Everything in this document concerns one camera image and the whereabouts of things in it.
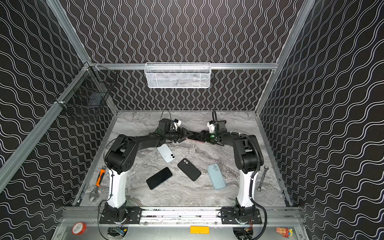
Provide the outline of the black phone purple edge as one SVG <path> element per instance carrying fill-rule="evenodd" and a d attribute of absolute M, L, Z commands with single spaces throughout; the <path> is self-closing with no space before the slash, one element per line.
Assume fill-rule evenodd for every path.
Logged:
<path fill-rule="evenodd" d="M 206 133 L 204 131 L 200 133 L 194 133 L 191 136 L 187 137 L 188 140 L 205 143 L 206 142 Z"/>

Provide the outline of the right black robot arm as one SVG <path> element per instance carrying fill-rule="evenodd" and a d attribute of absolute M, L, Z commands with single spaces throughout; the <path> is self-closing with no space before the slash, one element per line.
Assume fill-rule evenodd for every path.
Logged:
<path fill-rule="evenodd" d="M 236 220 L 239 224 L 249 226 L 234 230 L 239 240 L 257 240 L 265 232 L 268 220 L 265 207 L 254 199 L 256 177 L 264 164 L 257 138 L 254 135 L 227 131 L 226 121 L 214 119 L 208 122 L 208 128 L 197 133 L 197 140 L 232 147 L 235 164 L 240 171 L 239 192 L 233 211 L 221 211 L 220 217 L 222 220 Z"/>

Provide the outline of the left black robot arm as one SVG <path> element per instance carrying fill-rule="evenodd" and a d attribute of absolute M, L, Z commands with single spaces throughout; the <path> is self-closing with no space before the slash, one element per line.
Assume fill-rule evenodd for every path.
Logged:
<path fill-rule="evenodd" d="M 105 156 L 105 164 L 110 174 L 109 196 L 103 211 L 105 217 L 115 223 L 122 223 L 127 219 L 127 174 L 140 150 L 161 147 L 169 141 L 181 143 L 194 134 L 186 128 L 180 128 L 178 123 L 178 120 L 161 119 L 156 130 L 147 135 L 118 135 Z"/>

